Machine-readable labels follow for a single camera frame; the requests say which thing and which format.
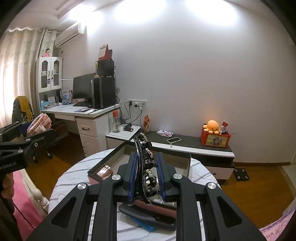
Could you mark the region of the pink keycap block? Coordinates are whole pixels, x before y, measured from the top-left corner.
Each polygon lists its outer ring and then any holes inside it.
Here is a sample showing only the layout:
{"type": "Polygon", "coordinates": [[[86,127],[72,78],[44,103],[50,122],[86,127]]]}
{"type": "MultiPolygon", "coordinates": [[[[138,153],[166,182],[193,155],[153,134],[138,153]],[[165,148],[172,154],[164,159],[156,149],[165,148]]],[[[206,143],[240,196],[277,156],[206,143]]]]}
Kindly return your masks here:
{"type": "Polygon", "coordinates": [[[41,132],[45,132],[51,128],[51,119],[46,113],[38,115],[27,129],[27,135],[32,136],[41,132]]]}

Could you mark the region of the black remote control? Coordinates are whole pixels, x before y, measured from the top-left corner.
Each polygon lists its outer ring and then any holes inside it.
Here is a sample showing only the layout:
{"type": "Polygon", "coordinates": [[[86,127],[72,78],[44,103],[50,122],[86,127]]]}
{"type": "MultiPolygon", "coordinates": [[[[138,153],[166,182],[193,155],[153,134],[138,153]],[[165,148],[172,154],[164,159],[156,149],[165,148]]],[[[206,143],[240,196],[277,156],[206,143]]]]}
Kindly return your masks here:
{"type": "Polygon", "coordinates": [[[177,221],[174,217],[165,216],[159,213],[142,209],[138,206],[128,206],[127,204],[119,205],[119,211],[135,219],[138,223],[163,230],[175,231],[177,221]]]}

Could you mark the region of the rose gold metal can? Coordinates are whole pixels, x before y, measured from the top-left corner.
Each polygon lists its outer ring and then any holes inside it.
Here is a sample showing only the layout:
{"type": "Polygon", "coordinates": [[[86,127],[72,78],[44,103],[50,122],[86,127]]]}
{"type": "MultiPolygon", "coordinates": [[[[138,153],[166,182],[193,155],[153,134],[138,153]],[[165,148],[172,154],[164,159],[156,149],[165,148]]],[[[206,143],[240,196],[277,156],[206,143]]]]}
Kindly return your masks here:
{"type": "Polygon", "coordinates": [[[113,175],[113,170],[110,166],[104,165],[96,171],[96,176],[99,181],[103,181],[113,175]]]}

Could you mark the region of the pink storage box tray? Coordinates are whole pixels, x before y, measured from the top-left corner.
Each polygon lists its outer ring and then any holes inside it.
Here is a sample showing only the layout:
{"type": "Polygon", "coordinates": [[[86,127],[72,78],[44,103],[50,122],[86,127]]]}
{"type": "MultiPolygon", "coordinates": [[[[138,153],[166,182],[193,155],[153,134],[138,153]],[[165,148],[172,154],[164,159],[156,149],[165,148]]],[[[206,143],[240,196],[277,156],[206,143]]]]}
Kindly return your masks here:
{"type": "Polygon", "coordinates": [[[92,184],[118,174],[121,183],[114,189],[117,202],[133,205],[173,203],[179,193],[171,182],[177,173],[189,175],[191,157],[178,151],[153,147],[151,142],[125,141],[88,171],[92,184]]]}

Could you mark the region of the black floor scale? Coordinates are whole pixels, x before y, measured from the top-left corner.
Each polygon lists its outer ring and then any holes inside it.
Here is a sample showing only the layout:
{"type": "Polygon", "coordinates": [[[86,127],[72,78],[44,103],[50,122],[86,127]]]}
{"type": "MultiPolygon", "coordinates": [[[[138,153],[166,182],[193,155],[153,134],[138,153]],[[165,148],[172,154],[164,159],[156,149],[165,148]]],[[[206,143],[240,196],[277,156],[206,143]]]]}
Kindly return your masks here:
{"type": "Polygon", "coordinates": [[[244,168],[234,168],[233,173],[234,173],[235,179],[237,181],[248,181],[249,180],[248,173],[244,168]]]}

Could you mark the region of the white glass door cabinet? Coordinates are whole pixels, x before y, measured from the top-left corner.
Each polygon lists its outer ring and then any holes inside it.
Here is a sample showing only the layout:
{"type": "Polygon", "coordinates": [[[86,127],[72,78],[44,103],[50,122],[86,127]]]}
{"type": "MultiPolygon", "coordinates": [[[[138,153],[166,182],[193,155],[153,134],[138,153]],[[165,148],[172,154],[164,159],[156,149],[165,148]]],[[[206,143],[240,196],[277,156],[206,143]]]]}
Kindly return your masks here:
{"type": "Polygon", "coordinates": [[[62,57],[40,57],[36,62],[38,92],[62,88],[62,57]]]}

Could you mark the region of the red toy box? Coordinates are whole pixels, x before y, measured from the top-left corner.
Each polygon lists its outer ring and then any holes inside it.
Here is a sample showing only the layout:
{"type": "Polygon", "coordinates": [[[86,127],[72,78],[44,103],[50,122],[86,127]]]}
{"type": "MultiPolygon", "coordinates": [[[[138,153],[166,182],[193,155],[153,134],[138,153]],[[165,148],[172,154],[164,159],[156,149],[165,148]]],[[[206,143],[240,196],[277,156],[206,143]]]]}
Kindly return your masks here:
{"type": "Polygon", "coordinates": [[[231,135],[214,134],[202,131],[201,142],[203,146],[227,148],[231,135]]]}

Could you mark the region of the beige curtain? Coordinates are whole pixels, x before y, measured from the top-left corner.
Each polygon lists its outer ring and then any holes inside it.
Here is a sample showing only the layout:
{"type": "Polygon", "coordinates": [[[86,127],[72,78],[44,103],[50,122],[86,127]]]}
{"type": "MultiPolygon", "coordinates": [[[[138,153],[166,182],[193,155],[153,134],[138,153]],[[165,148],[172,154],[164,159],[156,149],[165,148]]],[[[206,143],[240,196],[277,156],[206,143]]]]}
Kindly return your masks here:
{"type": "Polygon", "coordinates": [[[39,113],[36,61],[47,48],[53,50],[56,30],[6,31],[1,38],[1,127],[11,123],[16,97],[26,96],[39,113]]]}

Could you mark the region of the white nightstand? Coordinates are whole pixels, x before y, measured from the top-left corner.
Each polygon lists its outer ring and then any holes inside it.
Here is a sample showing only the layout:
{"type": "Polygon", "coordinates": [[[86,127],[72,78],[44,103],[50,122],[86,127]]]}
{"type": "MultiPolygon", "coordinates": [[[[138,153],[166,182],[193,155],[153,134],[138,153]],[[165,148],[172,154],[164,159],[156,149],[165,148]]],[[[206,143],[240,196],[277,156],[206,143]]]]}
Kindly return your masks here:
{"type": "Polygon", "coordinates": [[[129,132],[123,129],[124,126],[125,125],[120,126],[120,132],[110,132],[106,135],[107,147],[109,149],[117,148],[123,142],[130,141],[133,136],[140,130],[140,126],[132,125],[133,131],[129,132]]]}

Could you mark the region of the orange octopus plush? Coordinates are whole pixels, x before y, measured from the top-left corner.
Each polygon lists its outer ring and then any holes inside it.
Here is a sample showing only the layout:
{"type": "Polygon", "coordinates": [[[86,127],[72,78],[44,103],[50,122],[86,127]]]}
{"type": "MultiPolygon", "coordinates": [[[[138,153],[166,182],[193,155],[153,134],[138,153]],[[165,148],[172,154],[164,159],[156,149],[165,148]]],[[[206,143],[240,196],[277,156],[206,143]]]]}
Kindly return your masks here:
{"type": "Polygon", "coordinates": [[[221,133],[219,124],[215,120],[209,120],[207,124],[203,125],[203,131],[210,134],[214,133],[216,135],[219,135],[221,133]]]}

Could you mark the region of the black computer tower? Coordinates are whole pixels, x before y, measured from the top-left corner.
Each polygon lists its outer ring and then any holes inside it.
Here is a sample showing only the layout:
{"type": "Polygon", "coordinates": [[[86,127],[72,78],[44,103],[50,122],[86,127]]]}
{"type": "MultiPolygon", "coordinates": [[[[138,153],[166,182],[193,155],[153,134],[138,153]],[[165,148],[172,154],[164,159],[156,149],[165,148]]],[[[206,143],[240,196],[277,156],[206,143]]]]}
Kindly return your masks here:
{"type": "Polygon", "coordinates": [[[115,105],[115,78],[98,77],[91,80],[92,105],[95,109],[105,109],[115,105]]]}

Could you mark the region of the small black webcam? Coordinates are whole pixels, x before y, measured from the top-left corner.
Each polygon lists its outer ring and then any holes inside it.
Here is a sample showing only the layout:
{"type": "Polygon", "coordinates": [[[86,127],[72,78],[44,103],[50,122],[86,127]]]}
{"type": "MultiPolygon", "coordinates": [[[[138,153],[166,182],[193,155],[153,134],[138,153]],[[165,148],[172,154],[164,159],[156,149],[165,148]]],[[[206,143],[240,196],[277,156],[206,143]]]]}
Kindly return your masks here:
{"type": "Polygon", "coordinates": [[[124,126],[123,126],[123,130],[124,130],[124,131],[127,131],[127,132],[133,132],[132,124],[129,123],[129,124],[124,125],[124,126]]]}

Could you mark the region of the black speaker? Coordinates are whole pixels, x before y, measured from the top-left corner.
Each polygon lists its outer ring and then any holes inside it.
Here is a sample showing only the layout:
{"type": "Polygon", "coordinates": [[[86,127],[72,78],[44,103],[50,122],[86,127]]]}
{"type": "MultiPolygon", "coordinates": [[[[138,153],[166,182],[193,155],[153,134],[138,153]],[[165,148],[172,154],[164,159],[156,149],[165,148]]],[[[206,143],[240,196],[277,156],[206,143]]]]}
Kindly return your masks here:
{"type": "Polygon", "coordinates": [[[96,76],[114,77],[114,62],[112,60],[96,61],[96,76]]]}

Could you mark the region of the red snack bag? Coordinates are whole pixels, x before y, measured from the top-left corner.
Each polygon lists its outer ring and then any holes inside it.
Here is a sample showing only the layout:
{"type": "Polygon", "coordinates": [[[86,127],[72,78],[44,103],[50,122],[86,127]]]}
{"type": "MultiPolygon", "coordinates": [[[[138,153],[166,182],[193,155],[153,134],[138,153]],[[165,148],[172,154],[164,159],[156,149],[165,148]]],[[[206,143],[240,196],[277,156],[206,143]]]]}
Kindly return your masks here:
{"type": "Polygon", "coordinates": [[[143,122],[143,127],[142,127],[145,134],[150,132],[150,126],[151,126],[151,120],[150,120],[149,115],[147,114],[144,117],[144,122],[143,122]]]}

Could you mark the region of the white air conditioner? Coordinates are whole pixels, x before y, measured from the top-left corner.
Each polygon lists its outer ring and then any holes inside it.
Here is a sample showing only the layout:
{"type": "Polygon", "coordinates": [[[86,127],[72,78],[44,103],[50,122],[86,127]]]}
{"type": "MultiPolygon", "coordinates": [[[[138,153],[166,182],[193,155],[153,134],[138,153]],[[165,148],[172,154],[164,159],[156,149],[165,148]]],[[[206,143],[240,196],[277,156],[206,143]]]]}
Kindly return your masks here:
{"type": "Polygon", "coordinates": [[[75,38],[84,35],[86,29],[86,25],[84,23],[75,23],[74,25],[70,26],[59,36],[56,37],[55,46],[57,48],[61,48],[66,43],[74,40],[75,38]]]}

